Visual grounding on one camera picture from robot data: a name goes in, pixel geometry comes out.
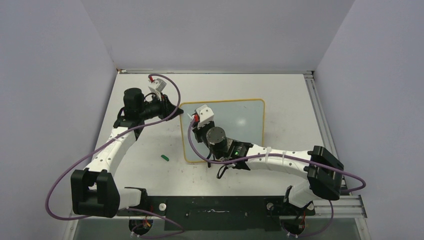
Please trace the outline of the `yellow framed whiteboard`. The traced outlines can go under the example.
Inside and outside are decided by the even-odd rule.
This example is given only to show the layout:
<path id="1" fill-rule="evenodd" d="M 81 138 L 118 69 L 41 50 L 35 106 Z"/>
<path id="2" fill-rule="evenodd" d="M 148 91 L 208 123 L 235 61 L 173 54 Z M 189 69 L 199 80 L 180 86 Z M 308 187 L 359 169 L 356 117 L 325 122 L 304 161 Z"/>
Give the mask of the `yellow framed whiteboard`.
<path id="1" fill-rule="evenodd" d="M 214 123 L 225 130 L 226 136 L 238 141 L 250 142 L 256 145 L 264 143 L 265 101 L 260 98 L 193 101 L 183 102 L 180 108 L 184 115 L 180 115 L 180 126 L 184 160 L 190 164 L 204 163 L 188 142 L 190 116 L 195 110 L 207 105 L 214 112 Z"/>

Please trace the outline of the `green marker cap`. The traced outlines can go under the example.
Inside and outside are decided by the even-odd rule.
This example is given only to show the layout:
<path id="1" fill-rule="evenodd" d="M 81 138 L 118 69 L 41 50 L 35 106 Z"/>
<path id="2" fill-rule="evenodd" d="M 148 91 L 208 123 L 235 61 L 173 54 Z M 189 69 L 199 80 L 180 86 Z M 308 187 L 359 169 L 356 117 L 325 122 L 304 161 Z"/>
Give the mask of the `green marker cap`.
<path id="1" fill-rule="evenodd" d="M 161 157 L 162 159 L 164 159 L 165 161 L 167 161 L 167 162 L 169 162 L 169 161 L 170 161 L 170 159 L 169 159 L 166 155 L 164 155 L 164 154 L 162 154 L 160 157 Z"/>

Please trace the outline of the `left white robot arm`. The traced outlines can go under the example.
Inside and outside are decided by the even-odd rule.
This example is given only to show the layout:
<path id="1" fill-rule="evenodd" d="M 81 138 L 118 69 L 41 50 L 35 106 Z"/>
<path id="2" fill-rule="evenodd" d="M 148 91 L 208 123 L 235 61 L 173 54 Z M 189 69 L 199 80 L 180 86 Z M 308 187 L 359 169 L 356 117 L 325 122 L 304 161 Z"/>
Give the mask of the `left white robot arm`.
<path id="1" fill-rule="evenodd" d="M 108 138 L 110 144 L 101 149 L 84 169 L 71 174 L 72 210 L 77 215 L 112 218 L 119 210 L 130 208 L 141 216 L 149 210 L 149 201 L 143 198 L 146 190 L 118 188 L 114 175 L 147 120 L 158 117 L 169 121 L 184 111 L 161 92 L 147 101 L 142 90 L 135 87 L 124 91 L 123 103 Z"/>

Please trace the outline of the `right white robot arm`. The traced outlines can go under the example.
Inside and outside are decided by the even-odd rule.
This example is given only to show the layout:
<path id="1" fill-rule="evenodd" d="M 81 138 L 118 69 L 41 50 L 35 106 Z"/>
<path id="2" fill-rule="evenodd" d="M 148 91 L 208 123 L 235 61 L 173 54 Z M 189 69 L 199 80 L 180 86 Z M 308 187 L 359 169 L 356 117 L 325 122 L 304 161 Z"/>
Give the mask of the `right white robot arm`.
<path id="1" fill-rule="evenodd" d="M 282 205 L 289 214 L 296 214 L 318 199 L 340 199 L 344 165 L 322 146 L 316 145 L 312 150 L 306 151 L 264 147 L 228 138 L 225 131 L 215 126 L 213 121 L 199 123 L 193 120 L 189 125 L 187 137 L 199 157 L 202 155 L 193 140 L 209 149 L 214 158 L 204 160 L 211 164 L 223 165 L 226 169 L 280 172 L 300 178 L 301 181 L 289 185 L 284 194 Z"/>

